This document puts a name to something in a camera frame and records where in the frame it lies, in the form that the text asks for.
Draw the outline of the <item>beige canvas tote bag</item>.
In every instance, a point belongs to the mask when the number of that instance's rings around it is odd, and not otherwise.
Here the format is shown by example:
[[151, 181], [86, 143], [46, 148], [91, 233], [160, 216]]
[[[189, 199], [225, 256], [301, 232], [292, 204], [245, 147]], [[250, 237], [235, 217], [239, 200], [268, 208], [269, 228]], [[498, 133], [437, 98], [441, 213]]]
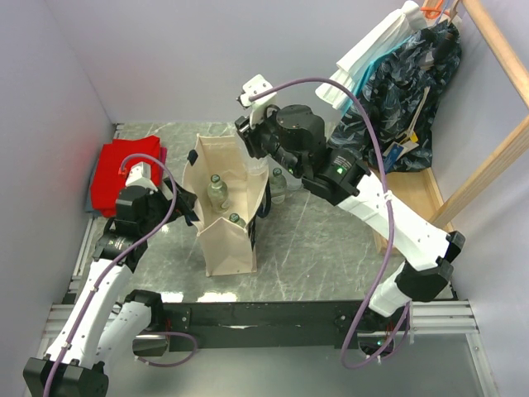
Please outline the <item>beige canvas tote bag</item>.
[[[198, 221], [197, 239], [206, 262], [206, 275], [239, 275], [257, 270], [255, 220], [265, 196], [269, 168], [250, 175], [250, 159], [241, 139], [236, 136], [197, 136], [183, 172], [183, 188], [197, 196], [194, 211]], [[230, 207], [224, 213], [212, 209], [207, 187], [212, 175], [226, 182]], [[243, 229], [228, 220], [238, 213], [246, 221]]]

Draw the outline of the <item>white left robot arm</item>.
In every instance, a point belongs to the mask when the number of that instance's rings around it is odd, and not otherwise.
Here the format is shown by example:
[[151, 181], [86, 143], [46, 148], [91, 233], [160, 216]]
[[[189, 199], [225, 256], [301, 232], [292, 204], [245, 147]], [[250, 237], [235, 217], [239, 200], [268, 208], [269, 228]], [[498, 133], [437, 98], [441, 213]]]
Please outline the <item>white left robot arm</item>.
[[88, 278], [71, 314], [43, 357], [29, 358], [23, 378], [32, 396], [104, 396], [112, 361], [143, 332], [168, 343], [170, 321], [160, 294], [135, 289], [117, 315], [118, 295], [134, 274], [155, 229], [197, 220], [197, 196], [165, 179], [161, 187], [125, 187], [96, 241]]

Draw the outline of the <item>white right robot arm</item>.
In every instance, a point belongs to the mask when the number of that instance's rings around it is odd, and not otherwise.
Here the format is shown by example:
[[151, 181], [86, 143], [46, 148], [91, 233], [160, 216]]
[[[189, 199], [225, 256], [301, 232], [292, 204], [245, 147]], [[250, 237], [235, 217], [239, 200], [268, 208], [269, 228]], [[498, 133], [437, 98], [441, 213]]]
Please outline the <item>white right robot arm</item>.
[[382, 328], [408, 302], [430, 302], [447, 286], [465, 237], [430, 224], [384, 191], [363, 161], [327, 144], [325, 123], [310, 107], [267, 105], [258, 123], [239, 117], [235, 127], [250, 157], [274, 159], [305, 189], [355, 215], [404, 256], [362, 309], [367, 327]]

